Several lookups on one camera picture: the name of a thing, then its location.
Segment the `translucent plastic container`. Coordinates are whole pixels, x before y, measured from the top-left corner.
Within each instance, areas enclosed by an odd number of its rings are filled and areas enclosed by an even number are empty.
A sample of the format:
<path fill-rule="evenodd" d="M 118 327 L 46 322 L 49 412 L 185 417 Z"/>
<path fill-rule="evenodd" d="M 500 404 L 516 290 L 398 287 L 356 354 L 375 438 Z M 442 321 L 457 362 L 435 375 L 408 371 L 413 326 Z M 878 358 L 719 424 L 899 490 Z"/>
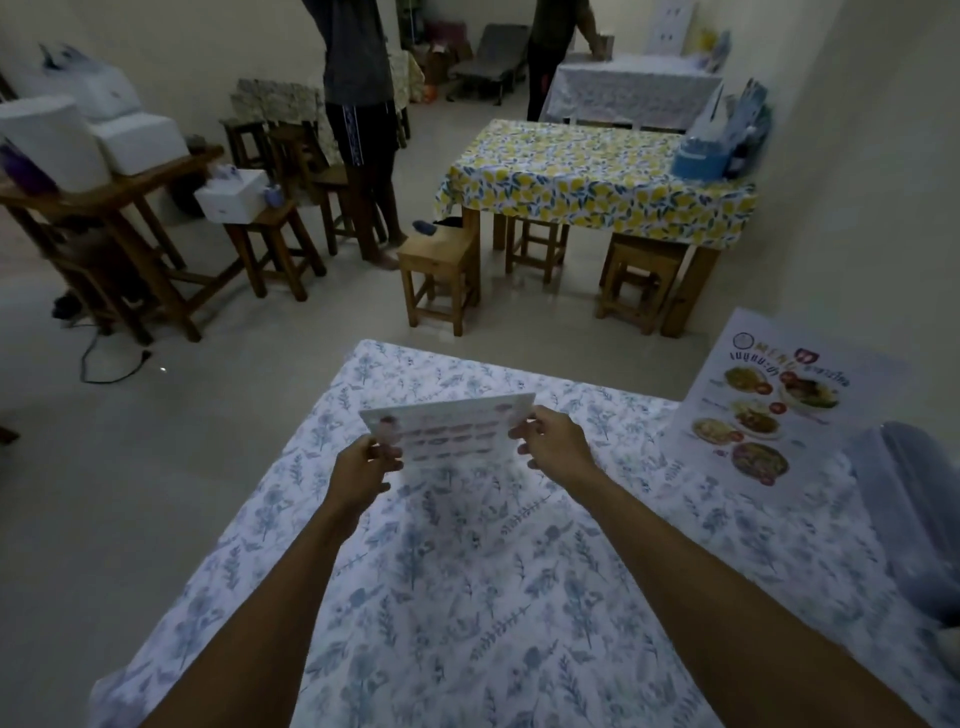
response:
<path fill-rule="evenodd" d="M 926 617 L 960 625 L 960 469 L 899 421 L 856 435 L 845 454 L 898 590 Z"/>

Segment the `white laminated menu card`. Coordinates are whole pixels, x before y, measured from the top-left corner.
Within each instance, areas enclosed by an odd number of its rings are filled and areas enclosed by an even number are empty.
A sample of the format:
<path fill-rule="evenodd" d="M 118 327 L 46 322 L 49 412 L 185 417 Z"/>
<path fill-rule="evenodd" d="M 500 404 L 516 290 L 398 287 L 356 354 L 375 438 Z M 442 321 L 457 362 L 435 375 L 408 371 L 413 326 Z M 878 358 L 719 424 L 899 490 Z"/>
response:
<path fill-rule="evenodd" d="M 509 432 L 534 407 L 534 393 L 367 408 L 359 417 L 378 442 L 402 450 L 413 470 L 498 467 L 517 459 Z"/>

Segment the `small white foam box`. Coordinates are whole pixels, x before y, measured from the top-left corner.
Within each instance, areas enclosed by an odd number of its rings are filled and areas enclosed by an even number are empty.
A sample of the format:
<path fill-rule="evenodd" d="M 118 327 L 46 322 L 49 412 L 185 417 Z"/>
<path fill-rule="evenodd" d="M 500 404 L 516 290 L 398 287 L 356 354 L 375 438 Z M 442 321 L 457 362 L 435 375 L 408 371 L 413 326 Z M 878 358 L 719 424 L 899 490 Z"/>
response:
<path fill-rule="evenodd" d="M 270 177 L 261 169 L 231 168 L 194 192 L 203 217 L 213 224 L 248 225 L 268 208 Z"/>

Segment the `light wooden stool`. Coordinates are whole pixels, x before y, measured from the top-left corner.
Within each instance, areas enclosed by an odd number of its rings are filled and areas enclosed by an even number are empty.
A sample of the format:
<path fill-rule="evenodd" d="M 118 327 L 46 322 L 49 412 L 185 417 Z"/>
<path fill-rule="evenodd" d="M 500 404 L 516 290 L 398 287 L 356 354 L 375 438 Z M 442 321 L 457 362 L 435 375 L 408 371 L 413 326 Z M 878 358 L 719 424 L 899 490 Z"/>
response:
<path fill-rule="evenodd" d="M 506 218 L 506 276 L 525 266 L 542 273 L 544 287 L 552 285 L 555 270 L 565 263 L 569 239 L 569 224 Z"/>
<path fill-rule="evenodd" d="M 409 326 L 422 318 L 449 323 L 462 337 L 467 308 L 482 300 L 481 247 L 471 229 L 439 225 L 414 233 L 397 250 Z"/>
<path fill-rule="evenodd" d="M 654 334 L 667 296 L 677 280 L 687 246 L 614 232 L 610 237 L 594 316 L 615 314 Z M 621 300 L 624 285 L 639 291 L 636 305 Z"/>

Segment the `person's right hand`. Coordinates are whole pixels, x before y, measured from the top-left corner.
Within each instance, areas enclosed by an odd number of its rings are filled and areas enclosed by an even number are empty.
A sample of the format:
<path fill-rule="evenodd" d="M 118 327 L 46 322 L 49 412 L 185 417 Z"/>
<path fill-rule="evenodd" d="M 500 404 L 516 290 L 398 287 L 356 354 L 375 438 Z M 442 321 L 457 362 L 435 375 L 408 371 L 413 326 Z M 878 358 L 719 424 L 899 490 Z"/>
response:
<path fill-rule="evenodd" d="M 529 468 L 541 471 L 575 501 L 582 501 L 586 488 L 602 473 L 582 427 L 569 415 L 542 405 L 535 405 L 525 420 L 532 418 L 543 421 L 543 434 L 529 443 L 516 441 L 517 453 L 528 457 Z"/>

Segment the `yellow lemon print tablecloth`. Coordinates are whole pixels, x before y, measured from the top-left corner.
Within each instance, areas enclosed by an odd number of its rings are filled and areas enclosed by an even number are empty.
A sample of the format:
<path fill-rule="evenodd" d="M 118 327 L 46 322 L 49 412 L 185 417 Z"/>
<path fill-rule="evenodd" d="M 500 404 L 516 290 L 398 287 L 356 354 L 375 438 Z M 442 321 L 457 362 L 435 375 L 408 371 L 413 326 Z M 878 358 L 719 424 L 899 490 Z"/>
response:
<path fill-rule="evenodd" d="M 671 173 L 678 134 L 493 119 L 447 168 L 435 213 L 497 213 L 724 251 L 759 203 L 746 180 Z"/>

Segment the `white patterned tablecloth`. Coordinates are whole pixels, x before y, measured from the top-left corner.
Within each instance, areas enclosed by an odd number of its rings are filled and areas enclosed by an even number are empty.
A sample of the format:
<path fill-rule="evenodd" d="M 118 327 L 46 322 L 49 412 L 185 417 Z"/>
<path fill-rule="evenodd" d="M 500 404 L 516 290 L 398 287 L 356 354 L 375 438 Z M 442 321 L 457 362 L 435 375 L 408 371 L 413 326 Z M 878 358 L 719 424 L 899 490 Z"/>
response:
<path fill-rule="evenodd" d="M 722 78 L 679 55 L 572 53 L 557 67 L 538 120 L 685 132 L 718 99 Z"/>

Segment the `leaf patterned tablecloth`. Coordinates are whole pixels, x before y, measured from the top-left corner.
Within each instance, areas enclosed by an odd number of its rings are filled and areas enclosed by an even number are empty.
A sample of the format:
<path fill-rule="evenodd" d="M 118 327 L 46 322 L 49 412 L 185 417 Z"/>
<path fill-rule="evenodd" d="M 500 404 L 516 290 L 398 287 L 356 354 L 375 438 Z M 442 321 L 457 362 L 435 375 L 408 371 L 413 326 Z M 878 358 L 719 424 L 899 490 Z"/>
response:
<path fill-rule="evenodd" d="M 290 81 L 238 79 L 229 93 L 229 102 L 233 115 L 244 122 L 309 125 L 326 160 L 333 165 L 342 164 L 320 87 Z"/>

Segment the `white standing sign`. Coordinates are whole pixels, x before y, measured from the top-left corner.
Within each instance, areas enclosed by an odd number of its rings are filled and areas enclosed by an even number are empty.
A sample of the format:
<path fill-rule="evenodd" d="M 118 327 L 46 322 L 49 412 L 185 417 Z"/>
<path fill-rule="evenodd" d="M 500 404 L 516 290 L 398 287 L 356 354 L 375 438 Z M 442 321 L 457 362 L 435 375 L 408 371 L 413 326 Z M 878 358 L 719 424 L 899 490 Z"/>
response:
<path fill-rule="evenodd" d="M 684 53 L 698 0 L 654 0 L 643 54 L 679 57 Z"/>

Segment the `person's left hand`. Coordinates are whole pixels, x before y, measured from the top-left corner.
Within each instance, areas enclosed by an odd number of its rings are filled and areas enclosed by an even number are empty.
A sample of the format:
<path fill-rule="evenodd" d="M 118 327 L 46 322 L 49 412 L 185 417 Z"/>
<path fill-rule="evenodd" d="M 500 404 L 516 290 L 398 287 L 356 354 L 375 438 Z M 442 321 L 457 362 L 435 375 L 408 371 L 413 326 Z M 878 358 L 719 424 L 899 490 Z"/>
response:
<path fill-rule="evenodd" d="M 353 531 L 363 513 L 391 488 L 387 482 L 389 474 L 371 474 L 366 470 L 366 447 L 372 441 L 402 451 L 395 444 L 378 442 L 372 434 L 362 435 L 338 454 L 322 503 L 323 510 L 348 531 Z"/>

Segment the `blue floral white tablecloth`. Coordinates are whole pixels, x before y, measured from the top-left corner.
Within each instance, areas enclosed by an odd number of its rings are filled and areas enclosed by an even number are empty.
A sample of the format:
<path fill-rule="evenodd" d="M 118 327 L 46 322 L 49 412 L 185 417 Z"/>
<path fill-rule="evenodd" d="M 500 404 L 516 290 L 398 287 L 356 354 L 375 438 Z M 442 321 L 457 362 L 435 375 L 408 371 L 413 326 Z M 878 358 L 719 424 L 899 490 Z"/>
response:
<path fill-rule="evenodd" d="M 759 504 L 659 453 L 678 403 L 363 340 L 129 665 L 90 728 L 137 728 L 321 503 L 359 412 L 534 394 L 685 536 L 845 648 L 935 728 L 960 682 L 890 578 L 849 462 L 798 506 Z M 293 728 L 711 728 L 719 719 L 595 521 L 523 464 L 411 465 L 340 551 Z"/>

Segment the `grey folding chair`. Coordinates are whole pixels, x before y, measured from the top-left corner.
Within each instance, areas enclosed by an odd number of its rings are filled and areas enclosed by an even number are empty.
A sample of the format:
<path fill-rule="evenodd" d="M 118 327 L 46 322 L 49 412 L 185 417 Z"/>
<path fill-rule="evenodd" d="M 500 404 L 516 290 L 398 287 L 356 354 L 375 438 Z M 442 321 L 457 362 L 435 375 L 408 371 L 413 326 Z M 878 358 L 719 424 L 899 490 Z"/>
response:
<path fill-rule="evenodd" d="M 471 91 L 495 91 L 494 105 L 503 105 L 504 96 L 514 90 L 527 63 L 531 27 L 489 23 L 471 57 L 458 60 L 448 69 L 454 87 L 445 95 L 453 103 Z"/>

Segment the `person's left forearm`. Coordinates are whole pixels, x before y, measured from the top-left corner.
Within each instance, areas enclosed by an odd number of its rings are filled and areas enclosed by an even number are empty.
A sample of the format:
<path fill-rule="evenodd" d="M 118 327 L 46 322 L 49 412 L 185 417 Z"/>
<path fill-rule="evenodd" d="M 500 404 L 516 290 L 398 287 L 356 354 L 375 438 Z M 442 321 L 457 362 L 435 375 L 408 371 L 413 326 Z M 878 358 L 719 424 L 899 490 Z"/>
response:
<path fill-rule="evenodd" d="M 361 513 L 321 504 L 140 728 L 289 728 L 334 563 Z"/>

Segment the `standing menu holder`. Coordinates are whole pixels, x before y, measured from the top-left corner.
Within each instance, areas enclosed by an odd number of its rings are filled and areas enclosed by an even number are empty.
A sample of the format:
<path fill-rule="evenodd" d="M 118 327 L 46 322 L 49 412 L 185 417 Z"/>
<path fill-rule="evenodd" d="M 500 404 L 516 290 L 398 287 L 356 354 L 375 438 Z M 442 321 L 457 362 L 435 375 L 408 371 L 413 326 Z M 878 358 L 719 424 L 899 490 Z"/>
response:
<path fill-rule="evenodd" d="M 726 126 L 720 142 L 726 153 L 725 180 L 750 173 L 772 128 L 772 110 L 766 103 L 769 90 L 750 78 L 739 98 L 727 109 Z"/>

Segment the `dark wooden stool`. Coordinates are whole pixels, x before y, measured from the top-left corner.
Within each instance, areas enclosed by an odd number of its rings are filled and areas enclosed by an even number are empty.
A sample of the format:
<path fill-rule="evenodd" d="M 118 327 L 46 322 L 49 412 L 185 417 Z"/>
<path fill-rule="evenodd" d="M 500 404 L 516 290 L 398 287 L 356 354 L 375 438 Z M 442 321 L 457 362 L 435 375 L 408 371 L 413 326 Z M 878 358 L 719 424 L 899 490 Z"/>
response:
<path fill-rule="evenodd" d="M 222 118 L 219 123 L 234 166 L 259 169 L 273 176 L 272 150 L 262 122 L 244 122 L 231 117 Z"/>
<path fill-rule="evenodd" d="M 387 266 L 388 255 L 380 249 L 375 236 L 375 206 L 372 177 L 365 167 L 332 165 L 308 170 L 308 192 L 319 206 L 327 250 L 339 253 L 341 237 L 354 238 L 363 261 L 377 267 Z"/>
<path fill-rule="evenodd" d="M 293 201 L 266 207 L 246 224 L 222 225 L 246 272 L 256 297 L 267 296 L 267 282 L 286 285 L 297 302 L 306 302 L 304 275 L 328 273 Z"/>
<path fill-rule="evenodd" d="M 274 181 L 290 200 L 317 205 L 319 182 L 330 168 L 310 123 L 273 124 L 267 130 Z"/>

